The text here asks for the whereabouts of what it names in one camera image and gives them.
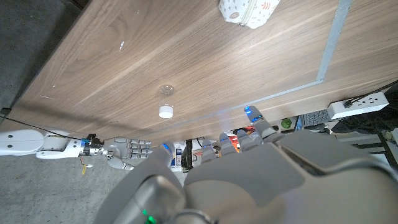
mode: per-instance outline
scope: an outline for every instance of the white bottle cap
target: white bottle cap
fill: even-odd
[[[171,106],[161,106],[159,108],[159,116],[161,118],[172,118],[173,108]]]

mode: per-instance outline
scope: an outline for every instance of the electrical outlet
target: electrical outlet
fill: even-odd
[[[389,104],[383,92],[370,94],[363,99],[355,101],[351,107],[345,108],[344,103],[348,100],[331,103],[329,105],[328,113],[330,119],[379,111]]]

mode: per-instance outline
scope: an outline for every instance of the white cloth bag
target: white cloth bag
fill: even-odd
[[[219,9],[226,22],[255,29],[264,25],[279,0],[220,0]]]

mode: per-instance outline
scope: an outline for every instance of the green object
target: green object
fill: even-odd
[[[290,126],[292,125],[292,121],[286,118],[280,123],[280,125],[282,125],[282,127],[284,128],[290,128]]]
[[[156,224],[156,220],[154,217],[149,216],[145,224]]]

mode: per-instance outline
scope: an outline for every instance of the yellow wire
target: yellow wire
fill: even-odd
[[[86,165],[83,165],[83,171],[81,172],[82,175],[84,175],[86,172]]]

